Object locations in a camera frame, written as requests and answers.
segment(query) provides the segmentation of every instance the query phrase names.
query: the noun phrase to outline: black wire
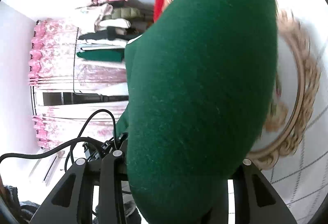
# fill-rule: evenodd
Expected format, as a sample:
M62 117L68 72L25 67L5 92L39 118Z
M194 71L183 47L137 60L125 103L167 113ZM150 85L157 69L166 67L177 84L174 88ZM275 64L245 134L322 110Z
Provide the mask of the black wire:
M48 156L51 156L57 152L59 152L60 150L63 150L64 148L70 146L71 144L76 144L79 142L88 142L88 143L94 143L95 140L89 138L89 137L80 137L80 138L75 138L72 140L69 140L59 146L57 146L54 149L51 149L43 154L38 154L38 155L26 155L26 154L18 154L18 153L8 153L8 154L3 154L2 156L0 156L0 163L6 159L7 157L18 157L18 158L25 158L25 159L40 159L40 158L45 158ZM100 151L100 149L98 148L98 146L94 145L94 147L97 149L97 151Z
M116 147L116 122L115 122L115 118L114 118L114 115L112 114L112 112L110 112L109 110L107 109L98 109L97 111L93 112L90 117L86 120L86 122L84 123L82 129L80 130L80 133L79 135L77 136L77 138L81 137L82 133L84 132L86 126L88 125L88 123L90 122L90 120L98 113L100 112L106 112L107 114L109 114L111 117L112 117L112 121L113 121L113 131L114 131L114 146L115 146L115 150L117 150L117 147ZM69 149L69 154L67 155L66 157L66 160L65 160L65 172L67 171L67 164L68 164L68 159L69 157L71 157L71 162L72 164L74 163L74 157L73 157L73 149L74 147L76 146L76 144L71 144L71 147Z

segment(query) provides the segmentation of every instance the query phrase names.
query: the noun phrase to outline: round metal bolt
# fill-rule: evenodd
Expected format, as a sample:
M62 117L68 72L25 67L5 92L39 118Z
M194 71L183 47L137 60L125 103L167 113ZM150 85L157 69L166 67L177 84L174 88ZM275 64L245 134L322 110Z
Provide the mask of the round metal bolt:
M115 150L113 152L113 156L121 156L123 154L123 152L121 150Z
M76 164L77 165L83 165L85 163L85 159L84 158L79 158L77 161L76 161Z
M243 160L243 163L246 165L246 166L249 166L252 162L248 159L248 158L245 158Z

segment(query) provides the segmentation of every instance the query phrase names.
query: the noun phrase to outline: gold frame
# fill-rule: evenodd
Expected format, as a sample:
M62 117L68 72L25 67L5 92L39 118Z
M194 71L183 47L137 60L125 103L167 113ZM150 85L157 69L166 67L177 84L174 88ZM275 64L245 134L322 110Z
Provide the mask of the gold frame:
M277 139L265 148L247 154L247 158L259 169L271 169L280 156L293 155L296 152L313 112L321 73L317 60L310 53L309 36L293 14L288 16L286 11L281 11L277 26L279 34L285 39L295 58L297 96L292 115Z

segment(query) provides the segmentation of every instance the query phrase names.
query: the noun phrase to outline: person's hand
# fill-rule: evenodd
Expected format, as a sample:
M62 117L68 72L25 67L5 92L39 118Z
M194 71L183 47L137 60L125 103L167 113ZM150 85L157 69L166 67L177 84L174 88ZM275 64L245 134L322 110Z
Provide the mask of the person's hand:
M0 175L0 193L1 193L1 195L2 195L3 198L6 197L6 189L3 186L1 175Z

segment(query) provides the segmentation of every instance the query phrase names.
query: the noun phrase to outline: curtain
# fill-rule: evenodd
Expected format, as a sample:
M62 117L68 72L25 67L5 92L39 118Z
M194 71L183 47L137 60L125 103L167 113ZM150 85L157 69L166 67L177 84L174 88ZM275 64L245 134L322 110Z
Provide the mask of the curtain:
M28 76L35 90L96 93L98 89L126 82L124 68L85 64L82 58L74 55L76 38L80 34L69 20L48 19L34 30Z
M87 118L98 109L111 111L117 121L124 112L128 101L85 103L61 106L37 106L37 116L33 116L39 146L56 147L78 136ZM95 115L83 132L83 137L106 141L113 136L113 122L105 112Z

